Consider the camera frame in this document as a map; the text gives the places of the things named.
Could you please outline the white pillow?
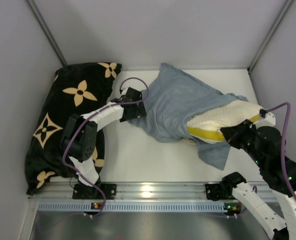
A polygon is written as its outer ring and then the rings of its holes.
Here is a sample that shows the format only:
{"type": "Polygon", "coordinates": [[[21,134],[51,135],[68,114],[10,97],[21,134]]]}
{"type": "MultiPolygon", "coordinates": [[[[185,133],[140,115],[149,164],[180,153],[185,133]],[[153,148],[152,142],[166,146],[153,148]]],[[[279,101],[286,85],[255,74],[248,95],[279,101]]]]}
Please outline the white pillow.
{"type": "Polygon", "coordinates": [[[224,142],[225,138],[220,131],[221,128],[236,126],[245,119],[256,122],[259,120],[260,109],[262,106],[258,104],[235,100],[224,106],[195,115],[187,122],[187,131],[192,137],[208,144],[224,142]]]}

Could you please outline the blue pillow cover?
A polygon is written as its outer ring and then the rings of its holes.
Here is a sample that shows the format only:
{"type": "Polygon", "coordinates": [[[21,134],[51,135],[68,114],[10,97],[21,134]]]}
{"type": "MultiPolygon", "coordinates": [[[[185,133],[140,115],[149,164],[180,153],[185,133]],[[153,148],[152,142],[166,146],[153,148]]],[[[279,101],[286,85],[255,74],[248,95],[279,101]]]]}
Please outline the blue pillow cover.
{"type": "Polygon", "coordinates": [[[223,94],[194,76],[162,63],[158,77],[145,97],[146,116],[130,120],[129,123],[142,128],[148,135],[161,143],[174,142],[183,138],[192,140],[197,146],[199,158],[219,170],[224,170],[230,145],[225,141],[206,143],[189,134],[187,122],[195,115],[222,107],[246,97],[233,93],[223,94]]]}

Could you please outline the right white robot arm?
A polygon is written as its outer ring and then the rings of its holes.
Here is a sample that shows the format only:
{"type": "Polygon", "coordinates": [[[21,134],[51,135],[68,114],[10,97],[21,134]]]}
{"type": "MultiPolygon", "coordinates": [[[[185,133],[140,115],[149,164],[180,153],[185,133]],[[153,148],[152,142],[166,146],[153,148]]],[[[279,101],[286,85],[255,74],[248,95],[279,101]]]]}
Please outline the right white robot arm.
{"type": "Polygon", "coordinates": [[[257,127],[250,120],[223,127],[227,143],[245,151],[259,168],[259,174],[276,197],[283,216],[273,211],[238,172],[219,183],[226,197],[239,200],[260,223],[271,240],[296,240],[296,162],[285,156],[282,135],[273,126],[257,127]]]}

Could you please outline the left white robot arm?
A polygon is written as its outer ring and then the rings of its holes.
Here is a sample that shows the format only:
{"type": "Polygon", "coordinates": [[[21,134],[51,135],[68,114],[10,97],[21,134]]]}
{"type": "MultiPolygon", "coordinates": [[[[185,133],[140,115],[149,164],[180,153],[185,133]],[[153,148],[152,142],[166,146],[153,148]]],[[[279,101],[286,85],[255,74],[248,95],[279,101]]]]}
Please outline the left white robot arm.
{"type": "Polygon", "coordinates": [[[115,121],[125,122],[146,116],[140,91],[128,87],[121,94],[95,111],[71,115],[62,133],[62,162],[76,172],[79,182],[85,186],[98,189],[95,183],[99,174],[92,159],[97,132],[115,121]]]}

